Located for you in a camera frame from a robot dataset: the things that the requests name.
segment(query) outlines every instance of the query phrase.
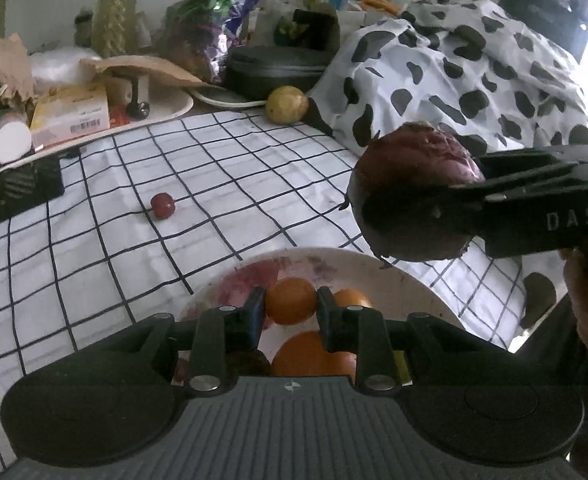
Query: yellow box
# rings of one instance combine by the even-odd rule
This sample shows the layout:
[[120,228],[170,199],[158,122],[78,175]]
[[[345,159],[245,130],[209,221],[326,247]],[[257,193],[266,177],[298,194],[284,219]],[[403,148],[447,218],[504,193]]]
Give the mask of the yellow box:
[[34,149],[42,150],[110,127],[103,83],[71,86],[40,97],[32,118]]

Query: black case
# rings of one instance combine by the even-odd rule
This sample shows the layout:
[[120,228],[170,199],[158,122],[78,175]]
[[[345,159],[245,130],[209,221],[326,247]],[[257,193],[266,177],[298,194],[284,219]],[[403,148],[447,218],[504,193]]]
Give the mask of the black case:
[[256,101],[263,101],[281,86],[311,90],[334,57],[293,46],[239,46],[227,58],[226,88]]
[[36,207],[65,191],[57,155],[0,173],[0,222]]

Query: table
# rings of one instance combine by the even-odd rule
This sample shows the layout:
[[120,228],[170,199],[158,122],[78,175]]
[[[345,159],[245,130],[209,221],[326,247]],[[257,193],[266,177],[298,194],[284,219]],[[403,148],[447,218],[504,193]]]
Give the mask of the table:
[[[291,246],[371,254],[339,210],[357,156],[261,111],[216,112],[98,140],[62,160],[63,196],[0,224],[0,402],[23,374],[189,297],[240,260]],[[171,218],[147,211],[176,199]],[[518,260],[472,241],[456,260],[394,265],[477,335],[506,346],[522,316]],[[15,460],[0,423],[0,471]]]

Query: cow print blanket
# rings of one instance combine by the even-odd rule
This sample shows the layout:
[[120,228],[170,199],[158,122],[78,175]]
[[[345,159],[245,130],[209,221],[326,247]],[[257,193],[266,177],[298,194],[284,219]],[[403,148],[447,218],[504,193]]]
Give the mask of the cow print blanket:
[[[454,130],[474,156],[588,144],[580,79],[570,54],[493,2],[422,0],[349,37],[305,120],[359,155],[407,121]],[[526,316],[566,291],[555,253],[523,257],[523,275]]]

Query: roll of paper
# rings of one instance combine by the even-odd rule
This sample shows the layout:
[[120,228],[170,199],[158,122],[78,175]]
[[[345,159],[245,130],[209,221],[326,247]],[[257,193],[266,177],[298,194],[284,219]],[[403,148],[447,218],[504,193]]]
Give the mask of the roll of paper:
[[18,160],[32,148],[32,133],[24,117],[14,112],[0,116],[0,164]]

